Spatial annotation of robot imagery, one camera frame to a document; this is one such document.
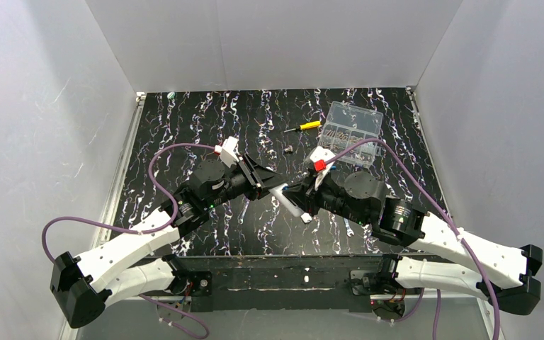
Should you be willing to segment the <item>white battery cover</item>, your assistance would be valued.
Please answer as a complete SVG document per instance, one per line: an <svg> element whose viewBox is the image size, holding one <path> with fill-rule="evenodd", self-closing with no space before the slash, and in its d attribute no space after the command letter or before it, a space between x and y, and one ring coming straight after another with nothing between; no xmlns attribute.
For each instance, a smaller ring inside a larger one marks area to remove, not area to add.
<svg viewBox="0 0 544 340"><path fill-rule="evenodd" d="M308 213L303 213L300 218L305 224L308 224L312 221L312 216Z"/></svg>

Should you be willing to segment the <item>white remote control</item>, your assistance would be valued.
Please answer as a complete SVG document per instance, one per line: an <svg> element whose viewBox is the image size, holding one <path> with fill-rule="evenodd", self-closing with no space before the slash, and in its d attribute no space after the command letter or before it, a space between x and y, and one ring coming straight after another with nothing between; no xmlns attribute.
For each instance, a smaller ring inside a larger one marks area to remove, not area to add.
<svg viewBox="0 0 544 340"><path fill-rule="evenodd" d="M296 204L291 202L287 197L284 196L283 190L287 186L287 183L282 183L276 187L273 187L269 190L269 193L284 207L290 214L294 217L301 217L304 214L304 211L299 208Z"/></svg>

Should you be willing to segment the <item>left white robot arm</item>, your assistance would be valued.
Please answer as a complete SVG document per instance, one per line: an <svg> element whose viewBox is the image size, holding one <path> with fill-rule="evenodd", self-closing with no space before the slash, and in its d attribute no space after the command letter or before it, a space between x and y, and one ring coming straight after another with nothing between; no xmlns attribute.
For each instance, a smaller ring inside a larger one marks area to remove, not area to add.
<svg viewBox="0 0 544 340"><path fill-rule="evenodd" d="M286 178L257 164L248 155L206 160L145 219L104 245L73 256L68 251L52 256L50 290L72 329L86 326L103 311L128 297L178 287L185 292L191 277L158 259L138 261L173 244L199 228L210 211L244 196L248 200L278 195Z"/></svg>

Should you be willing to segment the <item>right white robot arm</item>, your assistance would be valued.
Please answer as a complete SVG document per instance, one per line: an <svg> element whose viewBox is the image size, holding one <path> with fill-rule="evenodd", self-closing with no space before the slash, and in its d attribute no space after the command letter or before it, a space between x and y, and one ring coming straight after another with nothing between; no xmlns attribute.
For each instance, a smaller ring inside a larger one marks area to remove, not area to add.
<svg viewBox="0 0 544 340"><path fill-rule="evenodd" d="M487 241L411 203L388 195L387 186L359 171L343 183L331 176L308 176L282 184L272 194L297 217L309 222L320 210L370 226L386 244L420 250L440 261L384 255L377 269L350 275L356 295L382 290L430 288L474 296L513 315L529 315L541 298L536 274L543 252L532 244L515 248Z"/></svg>

